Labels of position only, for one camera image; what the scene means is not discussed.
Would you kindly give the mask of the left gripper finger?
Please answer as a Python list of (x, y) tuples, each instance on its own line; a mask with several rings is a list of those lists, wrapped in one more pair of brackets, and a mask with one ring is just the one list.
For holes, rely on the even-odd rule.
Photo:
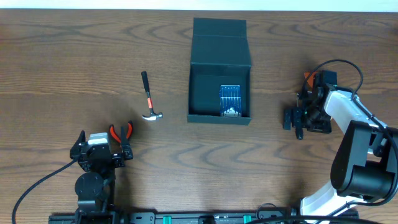
[(81, 154), (81, 143), (86, 142), (85, 132), (81, 131), (78, 139), (70, 149), (70, 159), (75, 160), (80, 157)]
[(120, 135), (121, 149), (122, 153), (124, 154), (125, 160), (133, 159), (133, 153), (131, 145), (129, 143), (129, 138), (131, 137), (131, 134), (132, 134), (132, 126), (128, 126), (128, 131), (126, 133), (124, 131), (124, 128), (121, 127), (121, 135)]

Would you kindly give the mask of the small claw hammer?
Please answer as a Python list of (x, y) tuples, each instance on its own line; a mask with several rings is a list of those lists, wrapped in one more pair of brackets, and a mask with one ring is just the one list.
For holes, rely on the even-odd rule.
[(150, 113), (149, 116), (142, 115), (142, 118), (146, 121), (157, 121), (157, 120), (163, 118), (164, 116), (162, 113), (154, 112), (152, 98), (150, 95), (150, 87), (149, 87), (149, 80), (148, 80), (147, 72), (146, 71), (141, 72), (141, 77), (142, 77), (142, 81), (143, 81), (143, 85), (144, 85), (144, 90), (146, 92), (147, 104), (148, 104), (149, 113)]

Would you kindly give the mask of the blue precision screwdriver set case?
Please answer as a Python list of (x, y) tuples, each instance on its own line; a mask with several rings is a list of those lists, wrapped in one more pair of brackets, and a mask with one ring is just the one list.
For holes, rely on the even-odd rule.
[(220, 86), (220, 116), (242, 117), (242, 97), (239, 85)]

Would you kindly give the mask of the black yellow screwdriver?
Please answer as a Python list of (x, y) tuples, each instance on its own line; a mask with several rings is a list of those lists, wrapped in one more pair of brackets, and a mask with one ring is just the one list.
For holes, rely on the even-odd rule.
[(298, 140), (302, 140), (303, 139), (303, 128), (300, 126), (297, 126), (295, 128), (295, 135)]

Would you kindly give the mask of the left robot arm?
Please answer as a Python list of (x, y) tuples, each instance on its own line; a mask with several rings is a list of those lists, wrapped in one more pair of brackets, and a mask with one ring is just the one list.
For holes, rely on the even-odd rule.
[(114, 193), (115, 170), (133, 159), (129, 143), (132, 132), (130, 121), (127, 130), (121, 128), (121, 134), (115, 132), (113, 125), (108, 133), (91, 134), (89, 139), (84, 131), (80, 133), (70, 149), (70, 158), (84, 171), (75, 183), (75, 223), (129, 223), (129, 215), (114, 205)]

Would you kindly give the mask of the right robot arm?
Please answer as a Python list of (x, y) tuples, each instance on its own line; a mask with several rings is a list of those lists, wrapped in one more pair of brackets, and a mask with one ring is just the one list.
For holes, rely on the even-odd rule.
[(344, 134), (331, 166), (330, 180), (297, 209), (301, 216), (336, 217), (361, 203), (390, 197), (397, 188), (397, 130), (378, 120), (329, 70), (305, 74), (297, 105), (284, 110), (283, 128), (331, 133), (335, 121)]

